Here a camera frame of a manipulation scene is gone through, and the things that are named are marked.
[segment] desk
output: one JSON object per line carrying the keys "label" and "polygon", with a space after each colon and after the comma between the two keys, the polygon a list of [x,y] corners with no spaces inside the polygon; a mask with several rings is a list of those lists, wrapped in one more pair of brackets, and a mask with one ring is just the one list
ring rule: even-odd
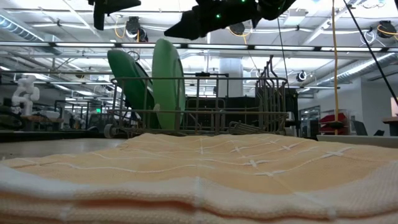
{"label": "desk", "polygon": [[21,116],[22,119],[25,120],[26,126],[24,128],[24,131],[35,131],[34,130],[34,124],[35,123],[40,123],[40,122],[48,122],[52,123],[52,131],[58,131],[60,129],[61,123],[63,123],[63,119],[61,118],[44,118],[42,116]]}
{"label": "desk", "polygon": [[382,121],[390,126],[391,136],[398,136],[398,117],[384,118]]}

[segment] folded towel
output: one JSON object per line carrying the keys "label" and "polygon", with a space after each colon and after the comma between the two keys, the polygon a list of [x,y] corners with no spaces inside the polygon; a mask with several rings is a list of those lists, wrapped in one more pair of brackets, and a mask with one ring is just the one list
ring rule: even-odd
{"label": "folded towel", "polygon": [[143,134],[0,163],[0,223],[397,223],[398,150]]}

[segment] green plate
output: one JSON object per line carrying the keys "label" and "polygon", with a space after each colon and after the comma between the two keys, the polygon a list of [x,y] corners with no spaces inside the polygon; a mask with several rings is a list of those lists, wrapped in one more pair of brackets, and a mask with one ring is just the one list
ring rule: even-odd
{"label": "green plate", "polygon": [[[122,50],[110,50],[108,51],[108,62],[111,66],[113,75],[115,78],[126,78],[126,77],[148,77],[145,70],[126,52]],[[123,93],[126,96],[128,102],[136,110],[144,109],[144,94],[145,94],[145,82],[144,80],[129,80],[124,79],[118,81],[118,86],[123,88]],[[147,110],[154,108],[154,97],[152,96],[152,82],[148,80],[148,94],[147,94]],[[150,117],[150,127],[158,128],[159,122],[156,114],[151,113],[147,115]]]}
{"label": "green plate", "polygon": [[[177,49],[168,40],[159,39],[156,42],[154,58],[152,62],[152,76],[157,77],[183,77],[183,69]],[[177,106],[177,91],[180,92],[180,110],[185,110],[185,85],[184,80],[180,80],[178,90],[178,80],[153,80],[155,105],[160,106],[160,110],[175,110]],[[160,126],[162,129],[175,129],[174,113],[158,113]]]}

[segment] white robot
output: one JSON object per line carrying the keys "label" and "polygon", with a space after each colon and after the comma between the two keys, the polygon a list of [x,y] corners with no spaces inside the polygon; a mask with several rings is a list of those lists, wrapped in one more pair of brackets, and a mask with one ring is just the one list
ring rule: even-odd
{"label": "white robot", "polygon": [[[21,115],[31,115],[33,108],[33,101],[37,101],[40,98],[40,90],[35,87],[33,82],[36,80],[34,75],[27,75],[25,78],[18,80],[18,88],[12,95],[12,112]],[[21,103],[24,104],[22,110],[19,106]]]}

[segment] towel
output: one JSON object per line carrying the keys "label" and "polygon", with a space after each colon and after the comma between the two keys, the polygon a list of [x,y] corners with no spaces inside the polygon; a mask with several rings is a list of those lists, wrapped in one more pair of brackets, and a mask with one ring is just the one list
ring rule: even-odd
{"label": "towel", "polygon": [[0,223],[398,223],[398,150],[143,134],[2,161]]}

